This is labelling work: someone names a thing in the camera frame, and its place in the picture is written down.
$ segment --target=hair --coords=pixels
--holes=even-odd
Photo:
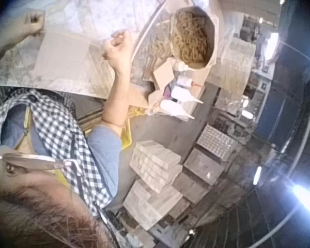
[[[104,224],[52,202],[36,186],[0,191],[0,247],[113,247]]]

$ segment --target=light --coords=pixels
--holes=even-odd
[[[273,57],[275,48],[277,47],[279,40],[278,33],[272,33],[270,39],[268,40],[267,48],[265,49],[265,59],[270,60]]]
[[[257,171],[256,171],[255,176],[254,176],[253,185],[257,185],[258,180],[259,180],[259,177],[260,177],[261,171],[262,171],[262,167],[259,166],[259,167],[257,168]]]
[[[300,203],[310,211],[310,192],[300,185],[295,185],[293,192]]]
[[[248,103],[249,103],[249,100],[248,100],[248,99],[245,99],[245,100],[243,101],[242,106],[243,106],[243,107],[247,107],[247,106],[248,106]]]
[[[244,117],[246,117],[247,119],[253,119],[254,118],[254,115],[246,110],[243,110],[242,113],[241,113]]]

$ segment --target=white squeeze bottle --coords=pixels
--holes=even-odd
[[[181,102],[199,102],[203,103],[202,101],[196,99],[192,96],[191,92],[188,89],[181,88],[179,86],[175,86],[171,92],[171,97],[175,98]]]
[[[177,84],[184,87],[191,87],[193,80],[184,75],[178,75]]]
[[[172,116],[182,115],[182,116],[187,116],[191,119],[195,119],[193,116],[186,113],[186,111],[182,108],[182,106],[179,103],[171,101],[171,100],[167,100],[167,99],[162,100],[160,103],[160,108],[168,112]]]

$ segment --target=fist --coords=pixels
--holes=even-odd
[[[117,74],[131,72],[132,39],[128,30],[118,30],[112,34],[112,39],[106,41],[104,59]]]
[[[29,9],[4,26],[0,23],[0,53],[42,30],[44,19],[43,11]]]

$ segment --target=gingham shirt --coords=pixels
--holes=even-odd
[[[94,202],[103,208],[112,200],[112,196],[103,182],[81,129],[61,103],[34,89],[16,90],[0,106],[0,145],[1,130],[8,111],[18,104],[30,107],[37,133],[52,157],[59,160],[77,159],[84,176],[77,176],[74,166],[65,167],[63,174],[74,191],[83,198],[92,215],[97,216]]]

